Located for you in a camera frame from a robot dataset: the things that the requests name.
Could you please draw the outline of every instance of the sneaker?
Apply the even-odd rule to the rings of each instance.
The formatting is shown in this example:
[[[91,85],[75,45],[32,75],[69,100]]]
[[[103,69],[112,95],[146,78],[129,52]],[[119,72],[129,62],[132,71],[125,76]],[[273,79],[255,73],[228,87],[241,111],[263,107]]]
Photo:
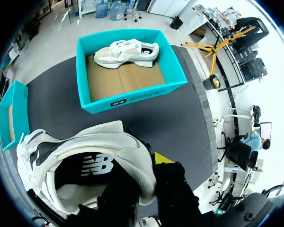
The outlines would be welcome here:
[[[124,62],[133,62],[143,67],[152,67],[159,54],[157,43],[142,43],[136,39],[113,42],[95,53],[94,61],[108,69],[117,69]]]
[[[139,204],[154,200],[156,178],[147,148],[123,131],[121,121],[87,128],[57,140],[39,129],[17,146],[18,172],[26,191],[66,214],[93,208],[114,174],[126,171],[141,188]]]

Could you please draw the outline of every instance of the teal shoe box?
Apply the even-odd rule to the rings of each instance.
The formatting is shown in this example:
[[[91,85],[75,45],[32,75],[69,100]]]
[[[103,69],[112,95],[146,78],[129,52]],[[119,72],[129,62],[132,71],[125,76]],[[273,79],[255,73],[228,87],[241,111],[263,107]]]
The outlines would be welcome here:
[[[15,81],[0,102],[0,141],[2,150],[17,146],[21,135],[28,135],[28,88]]]
[[[160,46],[157,62],[165,79],[165,84],[146,87],[101,100],[91,100],[88,84],[86,57],[118,40],[137,39],[144,43],[158,43]],[[183,69],[164,34],[159,30],[124,29],[112,30],[78,39],[77,44],[77,83],[81,107],[96,114],[105,110],[168,94],[187,83]]]

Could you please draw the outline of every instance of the water bottle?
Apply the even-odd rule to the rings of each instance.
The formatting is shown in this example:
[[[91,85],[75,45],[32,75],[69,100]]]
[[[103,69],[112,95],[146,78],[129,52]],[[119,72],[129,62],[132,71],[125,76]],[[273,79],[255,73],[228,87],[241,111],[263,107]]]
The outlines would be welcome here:
[[[125,14],[129,15],[133,12],[133,8],[134,8],[134,4],[135,4],[136,0],[129,0],[126,4],[126,11]]]
[[[116,1],[110,8],[110,19],[111,20],[120,20],[124,17],[126,4],[121,1]]]
[[[107,16],[108,3],[101,0],[101,3],[96,5],[96,18],[104,18]]]

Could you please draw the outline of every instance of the box label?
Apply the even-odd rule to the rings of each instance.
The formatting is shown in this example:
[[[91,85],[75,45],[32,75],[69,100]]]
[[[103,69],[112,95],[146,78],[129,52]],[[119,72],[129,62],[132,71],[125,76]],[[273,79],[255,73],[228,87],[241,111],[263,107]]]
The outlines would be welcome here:
[[[126,99],[122,99],[120,101],[116,101],[110,104],[111,107],[116,106],[116,105],[121,105],[124,104],[126,102]]]

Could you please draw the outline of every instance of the shoe sole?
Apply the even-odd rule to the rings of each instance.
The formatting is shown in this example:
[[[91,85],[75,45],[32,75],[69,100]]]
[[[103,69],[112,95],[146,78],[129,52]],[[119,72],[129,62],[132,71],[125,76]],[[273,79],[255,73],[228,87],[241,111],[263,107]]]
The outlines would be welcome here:
[[[95,61],[96,64],[98,64],[99,66],[102,66],[104,68],[107,68],[107,69],[117,69],[125,62],[127,62],[127,61],[124,61],[124,62],[121,62],[121,63],[116,63],[116,64],[103,64],[103,63],[99,63],[99,62]],[[153,67],[153,61],[128,61],[128,62],[135,63],[136,65],[139,65],[139,66],[142,66],[142,67],[147,67],[147,68]]]

